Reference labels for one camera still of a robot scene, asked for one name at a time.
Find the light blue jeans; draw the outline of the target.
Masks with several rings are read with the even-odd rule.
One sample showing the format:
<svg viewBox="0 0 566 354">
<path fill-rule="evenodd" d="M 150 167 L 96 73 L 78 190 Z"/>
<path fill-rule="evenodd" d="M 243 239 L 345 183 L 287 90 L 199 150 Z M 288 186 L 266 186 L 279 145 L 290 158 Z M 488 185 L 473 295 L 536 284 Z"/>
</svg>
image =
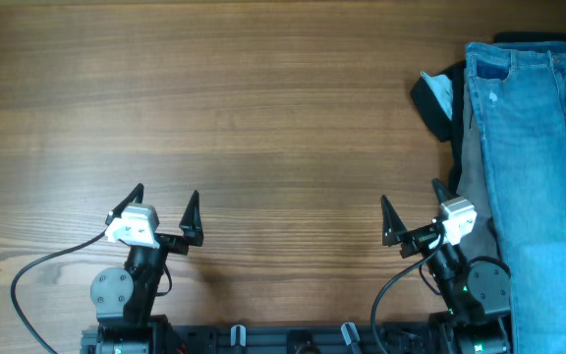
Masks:
<svg viewBox="0 0 566 354">
<path fill-rule="evenodd" d="M 466 48 L 514 349 L 566 353 L 566 42 Z"/>
</svg>

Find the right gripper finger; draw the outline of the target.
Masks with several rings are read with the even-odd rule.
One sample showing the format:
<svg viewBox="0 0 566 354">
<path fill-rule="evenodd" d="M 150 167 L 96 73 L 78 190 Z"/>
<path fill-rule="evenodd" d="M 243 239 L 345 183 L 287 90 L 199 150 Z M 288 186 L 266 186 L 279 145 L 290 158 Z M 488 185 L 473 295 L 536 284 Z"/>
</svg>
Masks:
<svg viewBox="0 0 566 354">
<path fill-rule="evenodd" d="M 385 195 L 380 198 L 382 211 L 382 245 L 395 246 L 403 242 L 403 236 L 408 232 L 393 205 Z"/>
<path fill-rule="evenodd" d="M 458 194 L 451 192 L 449 188 L 438 178 L 432 179 L 431 185 L 440 204 L 452 201 L 459 197 Z"/>
</svg>

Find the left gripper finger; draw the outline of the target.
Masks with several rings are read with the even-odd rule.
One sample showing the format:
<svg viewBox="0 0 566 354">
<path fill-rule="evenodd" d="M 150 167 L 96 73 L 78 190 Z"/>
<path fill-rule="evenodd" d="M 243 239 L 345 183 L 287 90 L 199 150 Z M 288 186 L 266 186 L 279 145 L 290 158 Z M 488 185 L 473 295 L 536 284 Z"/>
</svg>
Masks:
<svg viewBox="0 0 566 354">
<path fill-rule="evenodd" d="M 120 217 L 124 209 L 128 204 L 135 203 L 141 204 L 144 195 L 144 185 L 143 183 L 138 183 L 132 192 L 121 202 L 119 202 L 114 208 L 112 208 L 105 219 L 105 224 L 110 225 L 116 217 Z"/>
<path fill-rule="evenodd" d="M 183 237 L 190 246 L 201 247 L 203 244 L 203 227 L 199 208 L 199 192 L 194 190 L 179 223 Z"/>
</svg>

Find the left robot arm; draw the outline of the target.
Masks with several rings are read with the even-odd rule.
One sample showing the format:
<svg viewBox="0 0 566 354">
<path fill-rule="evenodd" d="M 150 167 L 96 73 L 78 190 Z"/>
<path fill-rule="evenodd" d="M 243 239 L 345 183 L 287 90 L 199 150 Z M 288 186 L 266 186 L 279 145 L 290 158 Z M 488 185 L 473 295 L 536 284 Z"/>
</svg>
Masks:
<svg viewBox="0 0 566 354">
<path fill-rule="evenodd" d="M 82 354 L 165 354 L 185 353 L 181 338 L 164 315 L 151 311 L 161 277 L 167 274 L 170 254 L 185 255 L 203 243 L 199 192 L 194 191 L 179 223 L 180 235 L 159 233 L 154 206 L 143 199 L 143 184 L 106 217 L 104 231 L 111 243 L 124 243 L 130 251 L 121 267 L 101 271 L 90 286 L 90 299 L 96 310 L 98 328 L 85 331 Z"/>
</svg>

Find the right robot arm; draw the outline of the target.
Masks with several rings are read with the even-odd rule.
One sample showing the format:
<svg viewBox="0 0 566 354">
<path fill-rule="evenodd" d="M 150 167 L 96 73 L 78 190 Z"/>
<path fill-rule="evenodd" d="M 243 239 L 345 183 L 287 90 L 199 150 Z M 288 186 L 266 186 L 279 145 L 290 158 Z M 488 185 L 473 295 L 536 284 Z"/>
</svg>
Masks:
<svg viewBox="0 0 566 354">
<path fill-rule="evenodd" d="M 389 353 L 390 346 L 402 338 L 411 339 L 411 348 L 423 353 L 511 353 L 510 268 L 490 256 L 469 260 L 464 255 L 460 242 L 475 227 L 475 207 L 437 179 L 432 187 L 439 202 L 438 214 L 430 224 L 413 230 L 406 228 L 386 196 L 380 198 L 382 244 L 399 245 L 404 259 L 421 259 L 388 280 L 375 297 L 370 313 L 375 343 L 382 353 Z M 447 310 L 431 314 L 413 332 L 397 333 L 387 325 L 378 326 L 376 312 L 387 290 L 411 271 L 424 267 L 434 282 L 430 288 Z"/>
</svg>

